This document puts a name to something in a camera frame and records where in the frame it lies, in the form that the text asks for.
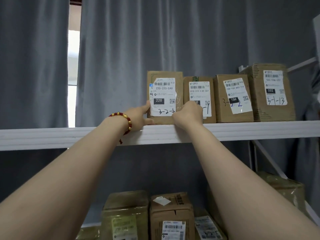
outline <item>white label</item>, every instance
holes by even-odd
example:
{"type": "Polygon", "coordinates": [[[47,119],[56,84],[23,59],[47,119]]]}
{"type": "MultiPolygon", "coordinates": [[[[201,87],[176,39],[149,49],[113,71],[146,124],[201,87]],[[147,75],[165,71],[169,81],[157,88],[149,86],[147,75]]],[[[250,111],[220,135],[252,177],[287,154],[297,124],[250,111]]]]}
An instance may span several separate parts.
{"type": "Polygon", "coordinates": [[[171,202],[170,200],[168,200],[162,196],[155,198],[153,201],[157,202],[158,204],[163,205],[163,206],[165,206],[171,202]]]}
{"type": "Polygon", "coordinates": [[[224,101],[224,104],[225,106],[227,106],[227,103],[230,104],[233,114],[252,111],[251,101],[242,78],[226,80],[223,83],[229,100],[224,101]]]}
{"type": "Polygon", "coordinates": [[[185,221],[164,221],[162,223],[162,240],[184,240],[185,235],[185,221]]]}
{"type": "Polygon", "coordinates": [[[176,112],[175,78],[157,78],[149,84],[149,100],[151,116],[171,116],[176,112]]]}
{"type": "Polygon", "coordinates": [[[200,239],[223,239],[209,216],[195,217],[194,224],[200,239]]]}
{"type": "Polygon", "coordinates": [[[122,216],[111,219],[113,240],[138,240],[136,216],[122,216]]]}
{"type": "Polygon", "coordinates": [[[287,105],[282,71],[263,71],[264,91],[267,105],[287,105]]]}
{"type": "Polygon", "coordinates": [[[203,118],[211,117],[211,96],[209,81],[190,81],[189,100],[195,101],[203,108],[203,118]]]}

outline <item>white shelf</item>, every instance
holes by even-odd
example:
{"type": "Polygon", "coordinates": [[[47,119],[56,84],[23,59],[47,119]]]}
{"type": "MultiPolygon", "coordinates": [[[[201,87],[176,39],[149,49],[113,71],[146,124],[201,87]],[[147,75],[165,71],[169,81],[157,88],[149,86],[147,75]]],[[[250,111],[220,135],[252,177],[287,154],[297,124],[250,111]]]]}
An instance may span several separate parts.
{"type": "MultiPolygon", "coordinates": [[[[320,137],[320,121],[205,124],[220,141],[320,137]]],[[[0,130],[0,151],[69,148],[94,127],[0,130]]],[[[190,142],[174,125],[149,125],[122,138],[122,145],[190,142]]]]}

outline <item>finger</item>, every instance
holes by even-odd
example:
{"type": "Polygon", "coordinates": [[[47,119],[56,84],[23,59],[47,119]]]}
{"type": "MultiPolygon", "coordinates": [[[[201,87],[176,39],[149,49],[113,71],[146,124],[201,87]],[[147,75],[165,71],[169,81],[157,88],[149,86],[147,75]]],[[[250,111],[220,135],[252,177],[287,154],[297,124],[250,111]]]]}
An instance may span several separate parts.
{"type": "Polygon", "coordinates": [[[153,119],[147,118],[144,120],[144,125],[154,125],[155,121],[153,119]]]}
{"type": "Polygon", "coordinates": [[[148,100],[145,105],[141,106],[142,112],[145,114],[150,108],[150,101],[148,100]]]}

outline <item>curtain fold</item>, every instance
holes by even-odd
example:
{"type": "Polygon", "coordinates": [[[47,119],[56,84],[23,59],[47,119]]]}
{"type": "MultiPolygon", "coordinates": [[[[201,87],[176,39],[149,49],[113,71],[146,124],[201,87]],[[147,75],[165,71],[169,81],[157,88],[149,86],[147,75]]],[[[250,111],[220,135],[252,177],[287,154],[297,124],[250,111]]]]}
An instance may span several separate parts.
{"type": "MultiPolygon", "coordinates": [[[[0,129],[68,127],[69,0],[0,0],[0,129]]],[[[63,150],[0,152],[0,201],[63,150]]]]}
{"type": "MultiPolygon", "coordinates": [[[[274,62],[290,67],[307,60],[315,45],[312,19],[319,13],[320,0],[83,0],[76,126],[97,126],[113,112],[144,104],[148,70],[215,76],[237,73],[241,65],[274,62]]],[[[312,100],[311,76],[301,71],[289,79],[297,119],[302,120],[312,100]]],[[[262,141],[284,171],[293,142],[262,141]]],[[[248,164],[246,142],[225,145],[248,164]]],[[[152,193],[187,190],[193,202],[203,204],[204,195],[196,187],[207,182],[201,167],[193,165],[197,158],[192,151],[191,144],[117,148],[92,205],[96,210],[86,221],[99,219],[109,193],[139,187],[152,193]],[[111,183],[123,165],[142,158],[162,163],[143,164],[150,174],[137,174],[140,164],[126,169],[130,187],[111,183]],[[168,166],[174,160],[180,167],[168,166]],[[166,173],[161,177],[158,171],[166,173]],[[181,172],[189,175],[176,177],[181,172]],[[201,175],[198,184],[194,175],[201,175]],[[154,189],[141,181],[165,183],[154,189]],[[165,187],[169,182],[174,186],[165,187]]]]}

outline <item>forearm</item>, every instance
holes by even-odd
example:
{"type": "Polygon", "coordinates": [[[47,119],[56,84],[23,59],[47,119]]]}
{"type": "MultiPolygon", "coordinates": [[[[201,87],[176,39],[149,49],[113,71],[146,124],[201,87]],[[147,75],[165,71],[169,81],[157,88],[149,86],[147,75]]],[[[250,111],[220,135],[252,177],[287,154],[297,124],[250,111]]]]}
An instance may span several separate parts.
{"type": "Polygon", "coordinates": [[[43,239],[66,212],[83,218],[81,210],[127,126],[122,116],[107,118],[5,199],[0,204],[2,237],[43,239]]]}
{"type": "Polygon", "coordinates": [[[220,214],[232,239],[310,239],[318,228],[226,149],[202,125],[192,140],[220,214]]]}

